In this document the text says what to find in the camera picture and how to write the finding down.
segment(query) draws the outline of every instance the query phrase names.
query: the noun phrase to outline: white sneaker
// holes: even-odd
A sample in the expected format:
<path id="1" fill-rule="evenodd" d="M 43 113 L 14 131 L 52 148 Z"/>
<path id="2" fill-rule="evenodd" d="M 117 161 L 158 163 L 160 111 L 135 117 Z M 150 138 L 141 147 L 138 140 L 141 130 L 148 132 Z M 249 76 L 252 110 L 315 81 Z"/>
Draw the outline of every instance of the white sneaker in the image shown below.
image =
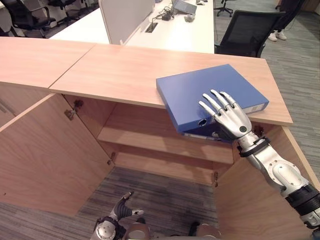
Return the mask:
<path id="1" fill-rule="evenodd" d="M 268 36 L 268 39 L 270 39 L 271 41 L 276 42 L 278 39 L 276 38 L 276 34 L 274 32 L 270 33 L 270 35 Z"/>
<path id="2" fill-rule="evenodd" d="M 281 32 L 276 32 L 276 33 L 275 33 L 275 36 L 276 36 L 278 39 L 287 40 L 287 37 L 285 36 L 285 33 L 284 33 L 283 30 L 281 30 Z"/>

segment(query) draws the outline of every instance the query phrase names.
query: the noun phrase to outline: blue binder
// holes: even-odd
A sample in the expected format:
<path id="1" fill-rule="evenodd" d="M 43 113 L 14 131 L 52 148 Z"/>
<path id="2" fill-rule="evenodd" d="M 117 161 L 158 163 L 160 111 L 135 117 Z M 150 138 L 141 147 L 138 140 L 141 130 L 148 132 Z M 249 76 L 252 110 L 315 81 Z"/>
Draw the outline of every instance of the blue binder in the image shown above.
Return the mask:
<path id="1" fill-rule="evenodd" d="M 211 116 L 198 102 L 206 102 L 203 93 L 219 102 L 211 89 L 230 94 L 247 114 L 261 111 L 269 103 L 229 64 L 157 78 L 156 87 L 178 133 L 210 136 Z"/>

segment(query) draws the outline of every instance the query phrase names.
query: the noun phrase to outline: wooden countertop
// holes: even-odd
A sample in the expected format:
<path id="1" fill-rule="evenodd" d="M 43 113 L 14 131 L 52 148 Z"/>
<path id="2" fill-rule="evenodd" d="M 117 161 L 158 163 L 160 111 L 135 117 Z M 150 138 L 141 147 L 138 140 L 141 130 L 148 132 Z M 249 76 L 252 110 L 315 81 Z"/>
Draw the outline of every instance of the wooden countertop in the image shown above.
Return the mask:
<path id="1" fill-rule="evenodd" d="M 0 37 L 0 82 L 47 89 L 94 45 Z"/>
<path id="2" fill-rule="evenodd" d="M 156 89 L 156 78 L 223 64 L 233 66 L 269 100 L 265 110 L 249 115 L 252 121 L 284 126 L 292 124 L 274 77 L 262 58 L 97 44 L 50 90 L 165 108 Z"/>
<path id="3" fill-rule="evenodd" d="M 230 64 L 270 102 L 250 119 L 292 119 L 265 59 L 52 39 L 0 37 L 0 82 L 164 109 L 156 78 Z"/>

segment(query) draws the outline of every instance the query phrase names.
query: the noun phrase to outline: gray carpet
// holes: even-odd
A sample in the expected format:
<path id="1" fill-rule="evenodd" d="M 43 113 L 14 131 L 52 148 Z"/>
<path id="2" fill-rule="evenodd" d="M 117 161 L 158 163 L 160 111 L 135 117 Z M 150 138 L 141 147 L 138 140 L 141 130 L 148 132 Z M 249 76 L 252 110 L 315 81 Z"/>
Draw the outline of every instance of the gray carpet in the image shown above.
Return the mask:
<path id="1" fill-rule="evenodd" d="M 193 221 L 217 223 L 210 186 L 117 167 L 75 217 L 0 203 L 0 240 L 89 240 L 96 220 L 132 190 L 127 206 L 143 209 L 147 224 L 158 234 L 185 236 Z M 120 223 L 127 227 L 137 218 Z"/>
<path id="2" fill-rule="evenodd" d="M 229 1 L 228 7 L 249 11 L 274 11 L 274 0 Z M 221 40 L 229 15 L 215 18 L 215 39 Z M 318 15 L 301 13 L 286 31 L 287 41 L 267 41 L 262 57 L 267 59 L 294 125 L 291 131 L 320 177 L 320 41 Z M 50 37 L 63 27 L 47 33 Z M 111 210 L 127 191 L 136 194 L 129 206 L 143 208 L 153 231 L 186 235 L 198 220 L 216 224 L 212 189 L 139 171 L 116 168 L 101 183 L 75 217 L 0 203 L 0 240 L 89 240 L 95 221 Z M 122 221 L 124 226 L 134 221 Z"/>
<path id="3" fill-rule="evenodd" d="M 273 0 L 228 1 L 234 10 L 273 12 Z M 231 18 L 215 17 L 217 42 L 221 41 Z M 290 128 L 313 171 L 320 179 L 320 16 L 301 12 L 286 28 L 287 40 L 266 41 L 266 59 L 291 114 Z"/>

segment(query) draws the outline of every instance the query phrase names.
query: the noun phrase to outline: robotic arm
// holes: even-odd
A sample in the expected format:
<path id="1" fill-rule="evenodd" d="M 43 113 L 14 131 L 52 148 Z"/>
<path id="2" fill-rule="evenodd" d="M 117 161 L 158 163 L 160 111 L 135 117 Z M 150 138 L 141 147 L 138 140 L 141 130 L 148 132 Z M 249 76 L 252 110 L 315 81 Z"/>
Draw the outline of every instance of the robotic arm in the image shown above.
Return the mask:
<path id="1" fill-rule="evenodd" d="M 126 229 L 121 226 L 118 221 L 132 215 L 142 215 L 143 210 L 130 209 L 126 206 L 127 200 L 134 194 L 133 191 L 128 192 L 115 204 L 109 216 L 99 218 L 96 221 L 94 232 L 90 240 L 119 240 L 126 233 Z"/>
<path id="2" fill-rule="evenodd" d="M 267 137 L 258 137 L 252 132 L 252 124 L 237 102 L 226 92 L 210 91 L 220 102 L 208 94 L 202 96 L 213 106 L 212 110 L 203 101 L 199 104 L 220 125 L 219 136 L 236 140 L 240 156 L 260 170 L 266 181 L 299 213 L 300 219 L 310 229 L 320 228 L 320 194 L 307 179 L 301 176 L 297 166 L 283 159 L 269 144 Z"/>

